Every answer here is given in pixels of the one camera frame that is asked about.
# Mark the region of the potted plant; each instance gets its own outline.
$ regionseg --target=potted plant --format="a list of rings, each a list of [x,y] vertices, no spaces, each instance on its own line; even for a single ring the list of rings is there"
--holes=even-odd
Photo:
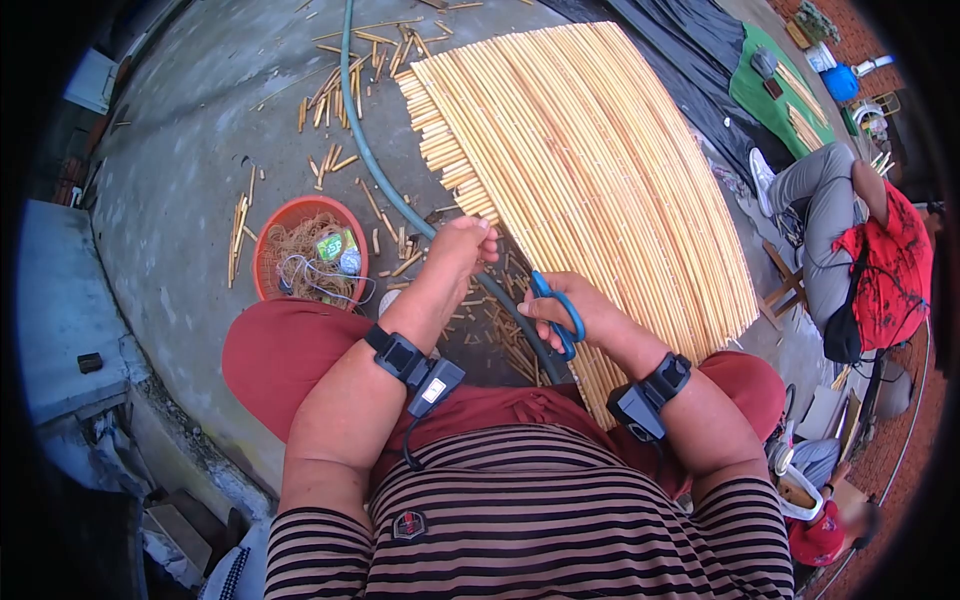
[[[803,0],[794,15],[793,20],[804,30],[804,34],[813,43],[831,40],[834,44],[840,43],[840,32],[830,17],[826,16],[817,5],[810,0]]]

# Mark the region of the red pants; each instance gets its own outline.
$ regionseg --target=red pants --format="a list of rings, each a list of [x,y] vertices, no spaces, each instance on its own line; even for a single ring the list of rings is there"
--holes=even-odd
[[[312,300],[266,300],[230,326],[224,343],[224,379],[230,390],[282,441],[307,393],[372,322]],[[785,402],[783,381],[762,359],[742,352],[712,354],[699,367],[736,404],[765,440]],[[410,438],[415,450],[439,438],[507,423],[566,425],[651,477],[657,453],[626,428],[605,432],[579,404],[572,384],[546,388],[478,388],[461,385],[421,422]],[[371,473],[371,490],[399,462],[400,443],[411,417],[404,411]],[[664,448],[659,484],[676,498],[690,480],[669,447]]]

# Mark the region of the shoe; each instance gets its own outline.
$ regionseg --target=shoe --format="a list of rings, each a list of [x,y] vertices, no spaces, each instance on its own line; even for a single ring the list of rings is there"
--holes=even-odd
[[[770,165],[767,164],[763,153],[759,148],[753,148],[750,151],[750,172],[754,176],[754,186],[756,186],[756,198],[760,201],[760,212],[764,217],[774,216],[774,208],[770,205],[770,198],[767,196],[767,190],[773,185],[777,177]]]
[[[394,300],[396,300],[396,297],[399,296],[400,292],[402,291],[403,290],[390,290],[389,292],[383,295],[383,298],[380,299],[380,306],[376,309],[377,319],[382,317],[383,313],[387,312],[387,308],[389,308],[390,305],[394,303]],[[440,351],[437,349],[436,346],[434,346],[433,349],[430,350],[430,358],[437,360],[440,357],[441,357]]]

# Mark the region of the striped shirt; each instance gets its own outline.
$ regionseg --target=striped shirt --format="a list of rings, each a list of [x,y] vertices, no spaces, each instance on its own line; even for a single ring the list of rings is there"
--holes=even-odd
[[[581,434],[513,424],[417,451],[373,495],[371,533],[319,508],[278,516],[266,598],[780,598],[793,570],[776,492],[740,477],[686,516]]]

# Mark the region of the scissors handle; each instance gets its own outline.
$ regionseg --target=scissors handle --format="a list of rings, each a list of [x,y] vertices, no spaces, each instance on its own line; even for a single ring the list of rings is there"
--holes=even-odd
[[[570,331],[566,327],[553,321],[550,322],[550,327],[553,329],[554,333],[560,337],[560,341],[564,345],[564,360],[573,360],[573,358],[577,355],[577,350],[573,344],[575,342],[583,342],[584,338],[587,337],[587,332],[584,330],[584,322],[580,318],[580,313],[577,312],[577,309],[573,306],[573,302],[566,297],[566,294],[563,292],[555,292],[550,289],[546,279],[543,278],[543,275],[541,275],[539,271],[531,272],[530,289],[533,290],[535,298],[552,298],[557,300],[564,307],[566,313],[570,316],[570,320],[573,322],[574,331]]]

